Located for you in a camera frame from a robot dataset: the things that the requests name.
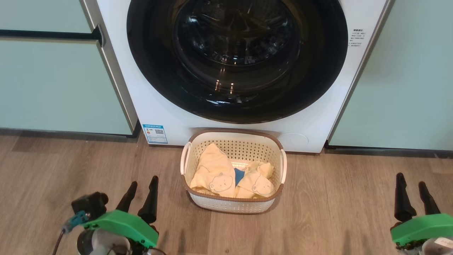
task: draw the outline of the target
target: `washing machine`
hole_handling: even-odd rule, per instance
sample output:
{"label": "washing machine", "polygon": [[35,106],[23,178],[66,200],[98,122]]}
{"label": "washing machine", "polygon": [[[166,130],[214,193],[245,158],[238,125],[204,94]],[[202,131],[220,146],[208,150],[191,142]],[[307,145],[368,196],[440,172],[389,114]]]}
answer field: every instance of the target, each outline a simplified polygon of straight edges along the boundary
{"label": "washing machine", "polygon": [[321,152],[386,0],[97,0],[149,144],[204,128]]}

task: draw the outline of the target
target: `brown basket rim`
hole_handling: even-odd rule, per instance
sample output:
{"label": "brown basket rim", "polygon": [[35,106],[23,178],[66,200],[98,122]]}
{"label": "brown basket rim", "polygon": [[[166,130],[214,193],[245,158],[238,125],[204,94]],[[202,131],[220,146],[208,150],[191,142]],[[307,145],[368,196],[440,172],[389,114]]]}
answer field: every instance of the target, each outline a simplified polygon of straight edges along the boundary
{"label": "brown basket rim", "polygon": [[184,188],[189,193],[191,193],[195,196],[202,196],[205,198],[211,198],[211,199],[221,200],[221,201],[231,201],[231,202],[269,202],[269,201],[275,199],[276,197],[278,197],[278,195],[280,195],[280,193],[283,190],[283,185],[284,185],[283,183],[281,183],[278,190],[273,195],[271,195],[270,197],[267,197],[267,198],[234,198],[234,197],[224,197],[224,196],[213,196],[213,195],[196,192],[193,189],[191,189],[189,187],[189,185],[187,185],[186,178],[184,178],[184,175],[181,175],[181,179],[183,181]]}
{"label": "brown basket rim", "polygon": [[193,134],[192,137],[190,137],[189,142],[192,143],[197,136],[199,136],[201,134],[204,134],[204,133],[210,133],[210,132],[240,133],[240,134],[264,136],[264,137],[267,137],[267,138],[271,139],[272,141],[274,141],[277,144],[277,146],[279,147],[279,149],[283,150],[282,144],[273,135],[270,135],[270,134],[267,134],[267,133],[264,133],[264,132],[255,131],[255,130],[239,129],[239,128],[215,128],[215,127],[210,127],[210,128],[207,128],[207,129],[200,130],[200,131],[196,132],[195,134]]}

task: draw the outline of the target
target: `basket handle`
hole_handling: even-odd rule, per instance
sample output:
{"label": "basket handle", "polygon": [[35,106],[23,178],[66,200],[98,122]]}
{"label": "basket handle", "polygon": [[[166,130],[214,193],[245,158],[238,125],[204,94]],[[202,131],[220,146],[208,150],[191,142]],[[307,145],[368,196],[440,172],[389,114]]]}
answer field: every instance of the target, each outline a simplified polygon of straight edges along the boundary
{"label": "basket handle", "polygon": [[187,170],[187,162],[189,161],[189,153],[190,149],[192,148],[192,143],[187,142],[184,146],[183,153],[181,154],[181,164],[179,165],[181,170],[181,175],[184,175]]}
{"label": "basket handle", "polygon": [[280,167],[282,169],[282,184],[285,182],[286,180],[286,167],[287,167],[287,163],[286,163],[286,153],[284,152],[284,150],[280,150]]}

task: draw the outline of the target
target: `light green cabinet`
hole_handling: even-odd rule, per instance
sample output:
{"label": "light green cabinet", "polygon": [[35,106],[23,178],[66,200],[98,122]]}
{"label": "light green cabinet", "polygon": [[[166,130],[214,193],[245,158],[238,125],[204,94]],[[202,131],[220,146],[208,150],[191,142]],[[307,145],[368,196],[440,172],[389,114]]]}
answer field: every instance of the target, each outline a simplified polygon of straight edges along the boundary
{"label": "light green cabinet", "polygon": [[396,0],[332,146],[453,150],[452,0]]}
{"label": "light green cabinet", "polygon": [[1,0],[0,29],[91,33],[79,0]]}
{"label": "light green cabinet", "polygon": [[0,128],[131,135],[112,82],[98,42],[0,39]]}

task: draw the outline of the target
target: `round black door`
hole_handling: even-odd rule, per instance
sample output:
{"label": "round black door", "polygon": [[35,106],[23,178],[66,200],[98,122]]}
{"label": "round black door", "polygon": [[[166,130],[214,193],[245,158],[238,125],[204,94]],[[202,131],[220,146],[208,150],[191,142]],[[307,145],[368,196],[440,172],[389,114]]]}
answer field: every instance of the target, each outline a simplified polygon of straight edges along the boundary
{"label": "round black door", "polygon": [[318,100],[348,40],[338,0],[132,0],[127,36],[139,69],[169,101],[241,124]]}

